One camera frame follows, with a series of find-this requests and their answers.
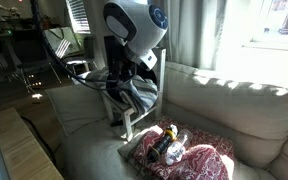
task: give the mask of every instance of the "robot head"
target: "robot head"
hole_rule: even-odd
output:
[[[155,5],[129,0],[110,1],[104,6],[104,19],[108,28],[127,41],[125,56],[151,70],[157,58],[152,52],[168,28],[167,17]]]

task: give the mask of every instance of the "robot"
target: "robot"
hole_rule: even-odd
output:
[[[108,53],[111,58],[108,58],[107,79],[116,82],[106,83],[107,89],[110,89],[107,92],[113,99],[122,102],[119,89],[114,87],[130,80],[134,74],[156,82],[151,69],[157,58],[152,48],[165,35],[168,20],[159,7],[144,0],[109,1],[104,6],[103,16],[117,42]]]
[[[119,0],[106,3],[103,11],[107,27],[123,46],[124,59],[150,71],[157,62],[151,50],[165,35],[165,13],[147,1]]]

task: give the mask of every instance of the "pillow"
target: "pillow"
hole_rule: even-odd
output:
[[[147,163],[148,150],[161,138],[163,131],[170,124],[176,125],[179,131],[185,128],[192,132],[191,146],[182,160],[171,166],[165,162],[165,153],[157,162]],[[229,139],[180,125],[170,118],[165,118],[157,125],[144,130],[118,151],[146,177],[178,179],[185,176],[186,179],[229,179],[234,169],[233,144]]]
[[[76,130],[107,117],[99,91],[84,85],[46,90],[67,137]]]

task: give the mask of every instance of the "wooden table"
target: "wooden table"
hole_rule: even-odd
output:
[[[14,108],[0,112],[0,150],[10,179],[63,179]]]

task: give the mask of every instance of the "floor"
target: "floor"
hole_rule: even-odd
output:
[[[31,120],[38,129],[42,138],[54,152],[53,154],[57,160],[57,168],[61,173],[63,173],[63,176],[65,176],[65,171],[63,171],[63,152],[61,151],[59,140],[61,125],[45,90],[69,86],[72,85],[73,82],[60,70],[56,69],[56,71],[58,72],[62,84],[57,81],[57,78],[49,68],[40,69],[33,73],[35,74],[35,79],[32,81],[42,82],[42,86],[35,89],[37,93],[43,95],[40,99],[33,99],[32,94],[27,92],[27,89],[21,82],[14,79],[11,79],[11,82],[9,82],[7,78],[0,78],[0,111],[14,107],[21,116]],[[47,149],[43,145],[42,147],[49,155]]]

